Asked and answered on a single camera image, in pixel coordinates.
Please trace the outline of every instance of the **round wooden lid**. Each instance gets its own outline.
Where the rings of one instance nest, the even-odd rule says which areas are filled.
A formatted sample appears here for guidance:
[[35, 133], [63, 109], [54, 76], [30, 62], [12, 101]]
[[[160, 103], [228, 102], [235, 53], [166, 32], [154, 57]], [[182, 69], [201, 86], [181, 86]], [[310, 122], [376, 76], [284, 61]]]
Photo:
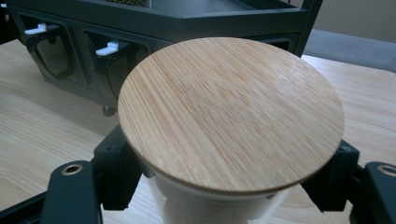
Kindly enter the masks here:
[[282, 49], [226, 37], [151, 54], [125, 80], [119, 114], [154, 172], [226, 195], [304, 181], [344, 130], [341, 102], [317, 70]]

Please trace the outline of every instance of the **gray wall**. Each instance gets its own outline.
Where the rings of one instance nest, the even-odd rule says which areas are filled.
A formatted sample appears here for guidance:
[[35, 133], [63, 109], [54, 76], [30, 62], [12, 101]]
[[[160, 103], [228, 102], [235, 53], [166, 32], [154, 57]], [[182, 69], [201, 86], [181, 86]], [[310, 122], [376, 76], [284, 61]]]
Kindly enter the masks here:
[[396, 42], [396, 0], [323, 0], [314, 29]]

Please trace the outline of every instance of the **white clip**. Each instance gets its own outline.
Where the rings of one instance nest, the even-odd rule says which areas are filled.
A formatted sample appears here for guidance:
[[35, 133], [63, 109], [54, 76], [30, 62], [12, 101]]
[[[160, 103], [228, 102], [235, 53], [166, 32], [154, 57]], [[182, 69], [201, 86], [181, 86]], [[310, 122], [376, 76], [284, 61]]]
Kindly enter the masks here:
[[32, 29], [32, 30], [25, 30], [25, 33], [27, 35], [37, 35], [41, 33], [47, 32], [47, 26], [45, 23], [40, 23], [37, 25], [37, 28]]
[[107, 56], [107, 55], [115, 53], [117, 51], [119, 51], [119, 43], [108, 42], [107, 48], [97, 50], [96, 54], [99, 56]]

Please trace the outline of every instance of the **wooden table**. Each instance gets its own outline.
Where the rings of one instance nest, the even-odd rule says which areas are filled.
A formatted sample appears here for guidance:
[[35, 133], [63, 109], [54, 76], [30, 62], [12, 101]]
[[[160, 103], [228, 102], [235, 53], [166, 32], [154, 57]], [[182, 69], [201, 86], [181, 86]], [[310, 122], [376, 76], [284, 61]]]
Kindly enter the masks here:
[[[396, 163], [396, 74], [318, 58], [304, 60], [335, 87], [345, 110], [344, 139], [368, 161]], [[101, 106], [44, 82], [17, 41], [0, 46], [0, 210], [46, 190], [59, 165], [90, 160], [118, 124]], [[321, 214], [295, 187], [270, 223], [349, 223], [343, 213]], [[145, 179], [130, 208], [104, 212], [105, 223], [162, 223]]]

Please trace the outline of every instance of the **wooden lid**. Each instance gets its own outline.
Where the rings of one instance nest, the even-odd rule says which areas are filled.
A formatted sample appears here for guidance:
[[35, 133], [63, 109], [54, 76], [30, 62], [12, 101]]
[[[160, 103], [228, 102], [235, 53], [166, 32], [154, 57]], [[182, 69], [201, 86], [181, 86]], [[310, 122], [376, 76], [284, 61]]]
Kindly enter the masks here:
[[154, 172], [219, 194], [300, 183], [337, 149], [344, 114], [317, 70], [246, 39], [194, 39], [161, 49], [124, 82], [120, 124]]

